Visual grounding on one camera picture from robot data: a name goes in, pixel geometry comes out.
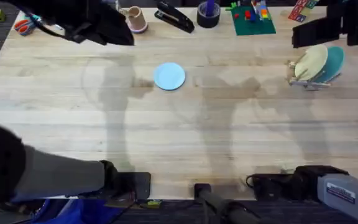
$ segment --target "green lego baseplate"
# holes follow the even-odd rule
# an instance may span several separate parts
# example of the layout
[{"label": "green lego baseplate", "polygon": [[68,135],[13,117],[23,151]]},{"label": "green lego baseplate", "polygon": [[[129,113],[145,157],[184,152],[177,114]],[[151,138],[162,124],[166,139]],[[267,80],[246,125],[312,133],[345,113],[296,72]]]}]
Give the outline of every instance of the green lego baseplate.
[{"label": "green lego baseplate", "polygon": [[245,20],[246,11],[254,10],[253,7],[241,6],[235,7],[231,10],[231,16],[233,18],[234,27],[236,28],[237,35],[256,35],[256,34],[275,34],[273,20],[269,13],[269,19],[261,21],[259,15],[256,14],[254,22]]}]

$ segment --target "colorful box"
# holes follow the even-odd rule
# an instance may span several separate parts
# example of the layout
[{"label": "colorful box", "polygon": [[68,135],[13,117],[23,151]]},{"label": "colorful box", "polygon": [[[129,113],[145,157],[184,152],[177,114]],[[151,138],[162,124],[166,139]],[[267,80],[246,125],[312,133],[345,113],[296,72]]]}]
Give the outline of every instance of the colorful box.
[{"label": "colorful box", "polygon": [[288,18],[298,22],[305,21],[306,17],[310,14],[310,11],[316,6],[318,1],[319,0],[298,0]]}]

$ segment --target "black stapler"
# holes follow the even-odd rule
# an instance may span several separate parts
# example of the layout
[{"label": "black stapler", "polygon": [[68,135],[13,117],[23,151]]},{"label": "black stapler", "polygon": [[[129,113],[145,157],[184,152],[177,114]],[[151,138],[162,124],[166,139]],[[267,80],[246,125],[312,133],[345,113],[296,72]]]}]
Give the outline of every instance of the black stapler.
[{"label": "black stapler", "polygon": [[169,5],[164,1],[157,1],[158,11],[154,16],[165,21],[187,33],[191,33],[194,30],[193,22],[181,13],[178,9]]}]

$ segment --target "blue cloth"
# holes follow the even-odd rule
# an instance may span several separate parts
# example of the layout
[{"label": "blue cloth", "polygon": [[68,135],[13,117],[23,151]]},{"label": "blue cloth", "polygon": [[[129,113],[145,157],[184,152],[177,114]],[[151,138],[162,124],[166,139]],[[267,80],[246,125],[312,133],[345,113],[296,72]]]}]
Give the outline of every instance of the blue cloth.
[{"label": "blue cloth", "polygon": [[58,217],[55,212],[56,203],[45,201],[41,211],[34,217],[33,224],[106,224],[122,209],[105,207],[104,200],[78,199]]},{"label": "blue cloth", "polygon": [[154,82],[163,90],[176,90],[185,79],[185,71],[177,63],[163,63],[154,71]]}]

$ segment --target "light blue plate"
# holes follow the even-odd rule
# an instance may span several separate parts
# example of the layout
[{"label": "light blue plate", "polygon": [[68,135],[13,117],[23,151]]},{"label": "light blue plate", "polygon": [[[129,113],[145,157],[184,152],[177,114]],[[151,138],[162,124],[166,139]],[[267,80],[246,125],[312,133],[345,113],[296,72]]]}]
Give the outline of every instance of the light blue plate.
[{"label": "light blue plate", "polygon": [[337,76],[340,73],[344,61],[345,61],[345,52],[341,47],[328,48],[327,62],[322,69],[322,71],[325,72],[317,79],[313,80],[313,82],[326,83],[332,80],[335,76]]},{"label": "light blue plate", "polygon": [[185,71],[177,63],[163,63],[154,70],[154,82],[163,90],[176,90],[185,79]]}]

